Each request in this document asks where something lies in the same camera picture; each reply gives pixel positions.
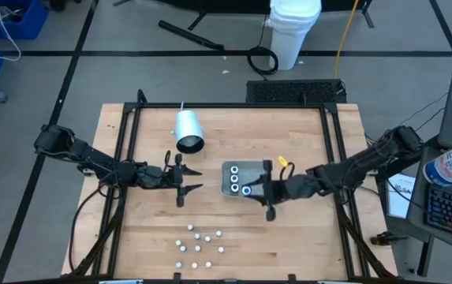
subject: yellow object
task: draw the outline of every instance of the yellow object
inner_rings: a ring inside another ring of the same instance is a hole
[[[282,164],[283,167],[286,167],[289,165],[289,163],[282,156],[278,157],[278,161]]]
[[[357,8],[358,3],[359,0],[355,0],[355,3],[353,3],[352,13],[350,13],[349,21],[346,23],[345,32],[343,32],[342,36],[342,41],[339,43],[338,53],[336,54],[336,62],[334,64],[333,79],[336,79],[336,75],[338,74],[339,54],[342,52],[343,43],[345,43],[346,34],[349,32],[350,24],[352,23],[353,15],[355,14],[355,9]]]

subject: desk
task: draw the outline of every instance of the desk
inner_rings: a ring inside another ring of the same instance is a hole
[[[176,108],[142,109],[135,161],[161,166],[166,150],[170,149],[173,155],[177,153],[170,130],[174,128],[178,111]],[[204,186],[187,195],[183,208],[175,206],[174,190],[129,189],[114,277],[172,278],[174,272],[181,272],[183,279],[286,280],[288,274],[296,274],[298,280],[346,279],[331,195],[280,204],[277,219],[266,222],[266,210],[256,201],[226,197],[220,189],[220,169],[225,160],[271,159],[274,177],[281,169],[277,162],[279,155],[296,164],[295,174],[327,163],[319,111],[287,108],[194,111],[200,119],[206,144],[202,151],[184,155],[184,163],[203,176],[185,177],[185,184],[203,183]],[[338,111],[350,156],[366,148],[359,110],[357,105],[343,104],[338,105]],[[103,105],[94,148],[114,154],[121,115],[121,104]],[[334,155],[339,160],[331,115],[328,117]],[[128,140],[125,139],[123,153],[127,152]],[[80,202],[95,190],[97,182],[96,177],[85,178]],[[375,189],[375,182],[367,180],[365,186]],[[385,231],[378,196],[357,190],[356,199],[364,238]],[[103,198],[95,197],[80,213],[73,246],[75,263],[87,254],[97,238],[104,202]],[[186,229],[189,223],[195,226],[195,232],[211,235],[211,243],[193,240],[193,233]],[[223,232],[221,238],[214,235],[216,230]],[[187,252],[179,251],[174,244],[177,239],[188,246]],[[201,252],[193,251],[197,243],[202,247]],[[358,275],[357,250],[351,238],[350,244]],[[219,246],[225,248],[224,253],[217,252]],[[397,274],[391,248],[373,245],[371,248],[385,267]],[[109,251],[110,244],[107,244],[105,253]],[[182,269],[175,268],[177,261],[184,264]],[[203,267],[206,261],[214,266]],[[105,262],[101,271],[106,271]],[[192,262],[201,267],[193,270]],[[65,261],[63,273],[67,272]]]

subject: white bucket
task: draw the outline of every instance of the white bucket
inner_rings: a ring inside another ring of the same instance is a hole
[[[271,51],[278,57],[278,69],[294,67],[306,34],[320,15],[320,0],[272,0],[268,24],[273,28]],[[270,67],[275,61],[270,58]]]

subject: white paper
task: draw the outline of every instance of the white paper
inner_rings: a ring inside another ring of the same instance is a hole
[[[396,187],[396,189],[409,200],[412,199],[413,187],[415,186],[415,178],[405,176],[404,174],[396,174],[389,178],[390,183]],[[402,198],[399,193],[395,192],[388,183],[388,212],[387,214],[392,217],[406,219],[408,214],[409,202]]]

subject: gray concrete floor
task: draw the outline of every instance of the gray concrete floor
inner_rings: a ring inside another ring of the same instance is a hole
[[[99,1],[84,50],[206,50],[157,26],[160,19],[185,27],[196,13],[135,0],[119,7]],[[438,0],[452,31],[452,1]],[[22,50],[74,50],[91,0],[70,2],[64,13],[51,12],[34,41],[18,41]],[[358,13],[344,50],[451,51],[427,0],[375,0],[369,10],[375,28]],[[304,50],[336,50],[348,13],[322,14],[308,34]],[[263,17],[209,15],[195,33],[227,48],[254,47]],[[263,45],[269,47],[267,28]],[[12,50],[0,40],[0,50]],[[267,59],[261,58],[266,65]],[[301,57],[292,70],[270,80],[328,79],[334,58]],[[0,104],[0,255],[35,162],[32,143],[39,127],[48,122],[70,57],[24,56],[5,62],[0,91],[9,101]],[[343,57],[339,77],[346,82],[350,103],[358,103],[364,128],[379,136],[424,105],[446,93],[452,74],[452,57],[395,58]],[[261,80],[245,57],[81,57],[69,87],[59,124],[72,128],[84,140],[93,140],[100,107],[135,99],[142,88],[151,102],[244,102],[248,80]],[[420,125],[444,100],[417,115],[408,125]],[[420,135],[434,136],[441,116],[429,122]],[[72,217],[83,178],[74,166],[46,161],[29,208],[5,281],[59,276]],[[421,243],[409,239],[393,246],[398,272],[410,279],[452,282],[452,247],[435,244],[429,276],[409,273],[418,264]]]

